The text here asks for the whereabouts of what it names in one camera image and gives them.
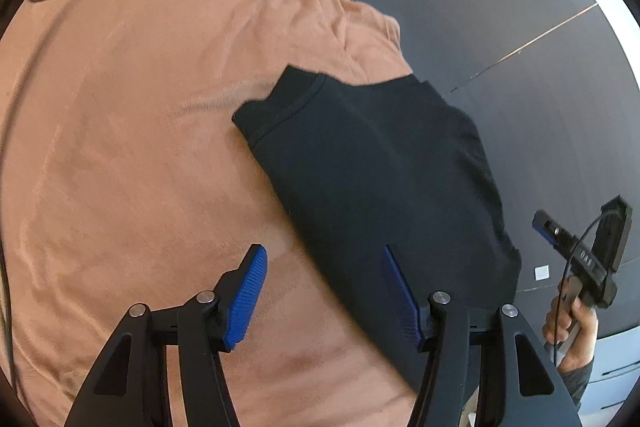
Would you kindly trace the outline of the person's right forearm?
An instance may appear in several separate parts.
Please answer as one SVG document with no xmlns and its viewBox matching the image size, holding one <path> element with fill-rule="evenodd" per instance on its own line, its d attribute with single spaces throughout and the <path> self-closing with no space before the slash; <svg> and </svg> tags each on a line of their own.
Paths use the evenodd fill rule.
<svg viewBox="0 0 640 427">
<path fill-rule="evenodd" d="M 580 409 L 582 397 L 590 382 L 593 361 L 594 358 L 591 358 L 589 362 L 570 362 L 568 358 L 565 358 L 558 367 L 562 382 L 570 394 L 576 410 Z"/>
</svg>

